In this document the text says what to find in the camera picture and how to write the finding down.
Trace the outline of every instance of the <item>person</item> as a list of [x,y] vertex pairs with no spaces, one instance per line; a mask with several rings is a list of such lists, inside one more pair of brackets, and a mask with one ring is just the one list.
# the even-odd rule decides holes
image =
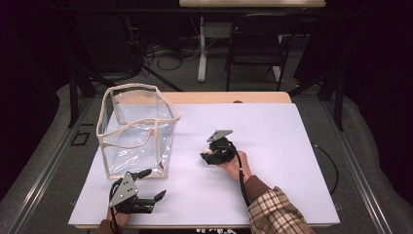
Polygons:
[[[251,203],[248,207],[251,232],[254,234],[310,234],[315,233],[307,224],[305,218],[295,208],[282,190],[278,187],[270,188],[257,175],[251,172],[246,154],[238,151],[243,165],[244,187],[246,197]],[[230,162],[218,165],[224,169],[233,179],[239,180],[240,164],[237,157]],[[116,220],[120,230],[127,224],[129,214],[116,214]],[[107,214],[97,229],[97,234],[113,233],[110,227],[112,215]]]

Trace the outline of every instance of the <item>brown cuff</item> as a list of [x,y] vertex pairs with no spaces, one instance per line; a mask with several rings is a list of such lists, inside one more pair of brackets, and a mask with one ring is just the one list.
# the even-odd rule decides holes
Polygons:
[[245,183],[246,196],[250,203],[257,200],[262,194],[270,190],[271,188],[265,184],[256,175],[251,176]]
[[[119,231],[121,231],[121,233],[124,233],[122,227],[118,226],[118,228],[119,228]],[[110,221],[107,219],[104,219],[96,230],[96,234],[113,234],[113,233],[114,233],[113,230],[110,228]]]

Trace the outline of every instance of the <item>white table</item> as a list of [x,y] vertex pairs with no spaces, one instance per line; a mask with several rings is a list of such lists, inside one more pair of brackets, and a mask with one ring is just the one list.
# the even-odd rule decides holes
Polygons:
[[[319,8],[324,7],[324,0],[180,0],[181,7],[188,8]],[[206,80],[207,51],[206,51],[206,23],[204,17],[200,22],[200,66],[198,70],[198,81]],[[280,70],[273,69],[276,77]]]
[[[310,225],[340,222],[300,115],[286,93],[165,95],[174,103],[185,103],[177,105],[182,118],[174,132],[169,178],[142,179],[136,185],[140,198],[152,198],[164,189],[167,194],[152,214],[133,214],[129,227],[249,226],[238,182],[200,156],[207,138],[219,129],[234,130],[228,139],[247,152],[252,171],[270,186],[281,187]],[[106,178],[98,149],[69,224],[96,228],[106,216],[113,182]]]

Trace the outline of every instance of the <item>table leg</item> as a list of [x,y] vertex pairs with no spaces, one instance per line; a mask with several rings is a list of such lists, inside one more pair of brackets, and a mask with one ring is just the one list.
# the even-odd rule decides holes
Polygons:
[[207,51],[206,51],[206,32],[205,32],[205,21],[201,17],[200,22],[200,36],[201,36],[201,56],[200,56],[200,67],[198,70],[198,82],[204,82],[206,80],[207,72]]

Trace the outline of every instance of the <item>transparent tote bag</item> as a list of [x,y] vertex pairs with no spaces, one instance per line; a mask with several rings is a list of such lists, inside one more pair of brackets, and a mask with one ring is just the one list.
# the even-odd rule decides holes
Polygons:
[[109,88],[96,127],[107,177],[147,169],[152,169],[148,177],[168,177],[173,130],[180,117],[155,86]]

